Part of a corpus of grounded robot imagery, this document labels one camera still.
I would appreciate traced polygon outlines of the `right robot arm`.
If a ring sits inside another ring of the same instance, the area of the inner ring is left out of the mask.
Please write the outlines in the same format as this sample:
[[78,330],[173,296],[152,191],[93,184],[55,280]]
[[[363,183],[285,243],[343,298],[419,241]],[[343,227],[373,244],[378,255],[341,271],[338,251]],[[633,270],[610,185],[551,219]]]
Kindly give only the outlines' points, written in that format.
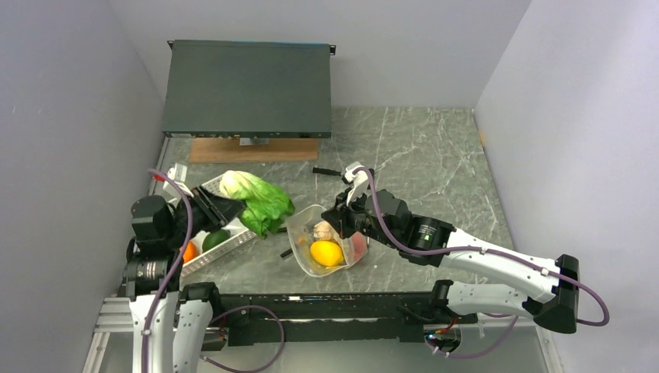
[[396,249],[421,266],[465,270],[487,277],[489,284],[437,281],[428,312],[437,322],[477,312],[518,315],[562,334],[577,330],[579,278],[577,258],[527,256],[485,242],[454,225],[412,213],[407,203],[386,190],[347,203],[340,193],[321,217],[347,239],[360,233]]

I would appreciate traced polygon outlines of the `green lettuce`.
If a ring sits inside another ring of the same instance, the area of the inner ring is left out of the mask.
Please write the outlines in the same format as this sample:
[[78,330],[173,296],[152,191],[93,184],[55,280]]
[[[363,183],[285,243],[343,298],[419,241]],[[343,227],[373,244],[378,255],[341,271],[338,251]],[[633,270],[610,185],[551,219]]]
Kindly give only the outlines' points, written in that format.
[[261,239],[276,233],[295,213],[295,206],[284,190],[252,173],[234,170],[223,173],[219,190],[222,197],[246,204],[239,220]]

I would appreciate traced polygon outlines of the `clear dotted zip bag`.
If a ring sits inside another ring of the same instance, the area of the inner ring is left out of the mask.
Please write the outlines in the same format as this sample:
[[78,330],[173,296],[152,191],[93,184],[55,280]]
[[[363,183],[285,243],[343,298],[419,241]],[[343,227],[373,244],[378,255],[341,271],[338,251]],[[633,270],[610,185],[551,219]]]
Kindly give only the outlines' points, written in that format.
[[368,253],[368,240],[360,233],[342,239],[328,221],[324,208],[311,205],[290,217],[285,228],[298,265],[310,277],[326,277],[347,269]]

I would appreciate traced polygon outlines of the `yellow lemon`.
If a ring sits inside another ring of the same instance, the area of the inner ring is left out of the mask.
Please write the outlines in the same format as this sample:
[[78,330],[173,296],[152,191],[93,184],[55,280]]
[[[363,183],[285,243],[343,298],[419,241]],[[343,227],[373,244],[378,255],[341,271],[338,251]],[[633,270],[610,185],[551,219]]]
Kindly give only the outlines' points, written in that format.
[[315,241],[309,247],[313,260],[323,267],[337,267],[344,262],[341,246],[333,241]]

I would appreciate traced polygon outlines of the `white perforated plastic basket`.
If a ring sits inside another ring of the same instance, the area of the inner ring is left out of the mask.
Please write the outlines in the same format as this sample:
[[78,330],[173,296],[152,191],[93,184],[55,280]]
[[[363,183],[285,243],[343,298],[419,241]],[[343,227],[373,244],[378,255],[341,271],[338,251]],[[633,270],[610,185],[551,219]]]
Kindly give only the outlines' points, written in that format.
[[202,242],[204,241],[205,236],[210,232],[199,231],[191,239],[191,241],[197,245],[197,248],[200,250],[200,254],[194,260],[191,260],[189,263],[185,263],[183,265],[181,277],[190,276],[202,268],[207,267],[210,263],[216,261],[220,257],[230,253],[239,246],[256,238],[256,234],[246,228],[238,218],[235,218],[229,222],[223,229],[229,230],[231,232],[231,237],[221,245],[214,247],[212,250],[206,253],[202,252]]

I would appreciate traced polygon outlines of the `red peach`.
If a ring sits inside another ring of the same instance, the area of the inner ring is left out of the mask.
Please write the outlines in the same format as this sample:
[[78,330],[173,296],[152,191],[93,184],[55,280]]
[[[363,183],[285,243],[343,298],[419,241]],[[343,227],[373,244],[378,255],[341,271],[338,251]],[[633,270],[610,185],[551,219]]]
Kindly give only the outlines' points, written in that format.
[[356,263],[368,253],[368,239],[361,233],[355,233],[350,241],[353,245],[352,261]]

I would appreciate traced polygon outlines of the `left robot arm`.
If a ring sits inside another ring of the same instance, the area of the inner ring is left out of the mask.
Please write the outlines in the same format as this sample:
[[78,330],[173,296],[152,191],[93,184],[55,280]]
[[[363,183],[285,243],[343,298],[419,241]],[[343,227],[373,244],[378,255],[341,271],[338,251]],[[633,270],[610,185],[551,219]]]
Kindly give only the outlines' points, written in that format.
[[246,208],[199,186],[177,205],[159,195],[131,207],[134,238],[123,271],[133,322],[135,372],[195,372],[208,326],[224,312],[216,285],[180,286],[181,249],[201,231],[225,227]]

